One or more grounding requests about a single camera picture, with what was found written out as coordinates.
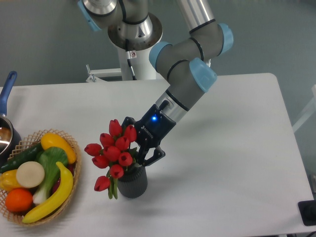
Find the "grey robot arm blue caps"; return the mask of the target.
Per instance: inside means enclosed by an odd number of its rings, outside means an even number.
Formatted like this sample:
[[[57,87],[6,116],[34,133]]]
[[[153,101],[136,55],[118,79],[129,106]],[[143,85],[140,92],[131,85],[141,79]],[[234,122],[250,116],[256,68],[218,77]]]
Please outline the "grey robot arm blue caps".
[[[160,21],[149,12],[146,0],[80,0],[78,6],[90,28],[107,29],[112,43],[126,55],[129,79],[137,80],[131,53],[149,50],[148,62],[169,88],[134,125],[139,152],[138,166],[149,166],[165,156],[162,139],[209,90],[217,79],[208,65],[212,58],[228,51],[234,43],[231,29],[216,22],[205,0],[180,0],[179,9],[190,37],[178,44],[163,42]]]

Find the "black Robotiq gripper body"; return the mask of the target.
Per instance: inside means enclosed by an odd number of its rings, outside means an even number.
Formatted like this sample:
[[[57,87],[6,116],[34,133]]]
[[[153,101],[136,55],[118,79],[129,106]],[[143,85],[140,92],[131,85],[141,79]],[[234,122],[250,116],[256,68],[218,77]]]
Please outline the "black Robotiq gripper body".
[[[176,122],[164,115],[159,107],[153,104],[134,124],[137,132],[136,143],[144,150],[155,148],[175,125]]]

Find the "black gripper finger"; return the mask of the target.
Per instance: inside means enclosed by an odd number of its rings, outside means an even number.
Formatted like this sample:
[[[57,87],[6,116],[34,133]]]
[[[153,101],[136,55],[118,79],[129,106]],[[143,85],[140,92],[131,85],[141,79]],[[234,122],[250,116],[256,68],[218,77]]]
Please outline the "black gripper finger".
[[[136,120],[132,117],[126,117],[122,123],[123,128],[127,128],[129,125],[134,125]]]
[[[165,157],[165,151],[161,149],[160,146],[155,147],[153,155],[148,158],[146,158],[146,155],[149,151],[149,148],[140,147],[140,150],[137,155],[137,163],[141,166],[150,166],[153,163],[157,162],[161,158]]]

